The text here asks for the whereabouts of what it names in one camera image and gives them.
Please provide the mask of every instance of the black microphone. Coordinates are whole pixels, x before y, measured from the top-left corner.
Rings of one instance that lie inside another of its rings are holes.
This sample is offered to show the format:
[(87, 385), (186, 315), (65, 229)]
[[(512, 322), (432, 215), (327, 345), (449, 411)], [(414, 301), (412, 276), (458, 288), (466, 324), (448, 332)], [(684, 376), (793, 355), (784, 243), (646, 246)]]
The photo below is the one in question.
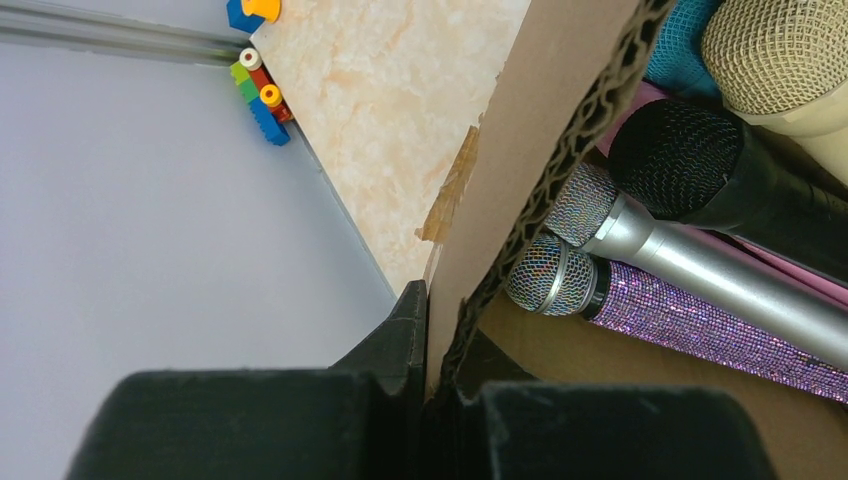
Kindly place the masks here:
[(730, 112), (651, 102), (619, 130), (609, 172), (657, 220), (735, 235), (848, 287), (848, 203), (781, 167)]

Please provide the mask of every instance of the blue mesh microphone grille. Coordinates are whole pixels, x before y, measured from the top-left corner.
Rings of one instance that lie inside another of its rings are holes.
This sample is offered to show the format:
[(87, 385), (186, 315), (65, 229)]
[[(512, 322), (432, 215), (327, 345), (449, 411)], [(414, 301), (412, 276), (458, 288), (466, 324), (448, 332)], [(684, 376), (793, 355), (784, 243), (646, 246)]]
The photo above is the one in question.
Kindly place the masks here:
[(660, 32), (645, 78), (684, 97), (720, 98), (701, 58), (701, 37), (721, 0), (679, 0)]
[(512, 301), (531, 312), (539, 311), (552, 296), (549, 305), (539, 313), (571, 315), (585, 308), (595, 281), (595, 263), (589, 255), (569, 247), (554, 235), (543, 233), (510, 273), (506, 292)]

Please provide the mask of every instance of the toy block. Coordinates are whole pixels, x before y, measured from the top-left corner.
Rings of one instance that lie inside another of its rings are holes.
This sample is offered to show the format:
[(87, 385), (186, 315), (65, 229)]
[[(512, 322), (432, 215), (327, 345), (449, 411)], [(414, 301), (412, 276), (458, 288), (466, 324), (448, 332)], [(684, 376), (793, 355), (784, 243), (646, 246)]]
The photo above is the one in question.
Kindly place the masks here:
[(239, 63), (249, 71), (262, 68), (262, 56), (255, 48), (245, 48), (239, 54)]
[(282, 10), (281, 0), (241, 0), (241, 9), (247, 15), (258, 15), (269, 22), (276, 22)]
[(268, 71), (265, 70), (265, 67), (258, 68), (252, 72), (248, 72), (250, 74), (250, 78), (253, 79), (253, 83), (256, 84), (256, 88), (262, 90), (266, 85), (273, 85), (274, 82), (271, 80), (271, 76), (268, 75)]
[(292, 115), (291, 110), (289, 110), (289, 107), (285, 102), (283, 102), (274, 111), (271, 111), (271, 114), (277, 119), (277, 123), (286, 123), (294, 120), (294, 115)]
[(260, 90), (259, 95), (262, 98), (262, 103), (268, 105), (272, 112), (275, 107), (283, 103), (283, 94), (276, 85), (265, 85)]
[(248, 80), (239, 85), (239, 90), (241, 91), (241, 96), (244, 97), (244, 101), (246, 103), (250, 103), (259, 98), (259, 89), (256, 88), (253, 80)]
[(285, 127), (277, 123), (277, 119), (271, 115), (271, 111), (262, 103), (261, 99), (257, 98), (250, 102), (250, 111), (253, 112), (253, 118), (259, 124), (266, 140), (279, 146), (285, 145), (291, 140)]
[(229, 0), (227, 2), (227, 19), (230, 22), (230, 27), (242, 32), (253, 33), (260, 25), (265, 23), (265, 19), (259, 15), (248, 15), (241, 8), (241, 0)]
[(236, 81), (236, 85), (241, 85), (246, 80), (250, 79), (250, 72), (248, 72), (247, 69), (244, 68), (244, 65), (239, 62), (230, 65), (230, 75), (233, 76), (233, 80)]

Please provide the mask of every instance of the green toy block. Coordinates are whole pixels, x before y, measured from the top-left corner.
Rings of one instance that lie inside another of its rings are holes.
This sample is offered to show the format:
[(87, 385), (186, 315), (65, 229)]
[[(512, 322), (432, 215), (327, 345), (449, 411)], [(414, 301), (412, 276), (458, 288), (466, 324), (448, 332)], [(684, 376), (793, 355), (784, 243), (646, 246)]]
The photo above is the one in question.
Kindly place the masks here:
[(256, 88), (256, 84), (253, 83), (253, 80), (242, 82), (239, 85), (239, 90), (241, 90), (241, 96), (244, 97), (244, 101), (246, 103), (250, 103), (259, 98), (259, 89)]
[(230, 65), (230, 75), (233, 76), (233, 79), (236, 81), (236, 85), (241, 85), (246, 80), (250, 79), (250, 72), (248, 72), (247, 69), (244, 68), (244, 65), (239, 62)]

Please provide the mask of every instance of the red toy block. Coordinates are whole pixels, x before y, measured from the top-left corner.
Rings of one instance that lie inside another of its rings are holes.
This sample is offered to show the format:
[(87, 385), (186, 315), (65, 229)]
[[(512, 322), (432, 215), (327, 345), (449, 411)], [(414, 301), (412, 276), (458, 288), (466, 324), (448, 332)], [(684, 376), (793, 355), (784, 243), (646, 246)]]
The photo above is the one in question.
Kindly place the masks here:
[(277, 123), (285, 123), (294, 118), (288, 105), (286, 105), (286, 102), (272, 108), (271, 114), (277, 119)]
[(250, 73), (250, 78), (253, 79), (253, 83), (256, 84), (256, 89), (259, 91), (262, 91), (262, 88), (265, 87), (265, 85), (272, 85), (274, 83), (264, 66), (248, 73)]

